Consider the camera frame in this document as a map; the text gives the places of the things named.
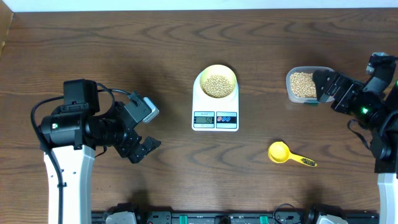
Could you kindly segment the yellow measuring scoop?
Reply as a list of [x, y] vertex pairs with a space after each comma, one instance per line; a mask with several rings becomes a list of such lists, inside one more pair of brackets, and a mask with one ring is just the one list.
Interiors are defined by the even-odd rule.
[[282, 164], [287, 162], [288, 160], [296, 161], [300, 164], [309, 166], [309, 167], [316, 167], [317, 163], [304, 156], [300, 156], [298, 154], [294, 154], [290, 151], [288, 145], [286, 145], [282, 141], [273, 142], [268, 148], [268, 157], [272, 162]]

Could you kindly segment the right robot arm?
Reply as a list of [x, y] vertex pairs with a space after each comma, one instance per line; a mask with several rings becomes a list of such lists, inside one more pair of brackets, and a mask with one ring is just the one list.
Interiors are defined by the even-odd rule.
[[367, 142], [355, 133], [376, 159], [375, 173], [380, 192], [380, 223], [397, 223], [397, 85], [386, 100], [383, 91], [394, 76], [393, 70], [375, 69], [366, 83], [348, 78], [338, 72], [317, 70], [313, 73], [317, 100], [332, 97], [331, 108], [354, 117], [371, 132]]

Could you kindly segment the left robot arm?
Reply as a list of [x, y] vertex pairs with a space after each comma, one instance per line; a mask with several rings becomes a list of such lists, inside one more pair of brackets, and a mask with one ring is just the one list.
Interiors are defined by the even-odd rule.
[[161, 142], [135, 131], [140, 123], [154, 119], [159, 110], [148, 97], [127, 93], [128, 104], [113, 100], [100, 113], [98, 94], [113, 96], [115, 89], [93, 80], [71, 80], [63, 84], [63, 104], [32, 127], [44, 152], [49, 182], [49, 223], [91, 223], [91, 175], [96, 147], [115, 148], [122, 158], [137, 164]]

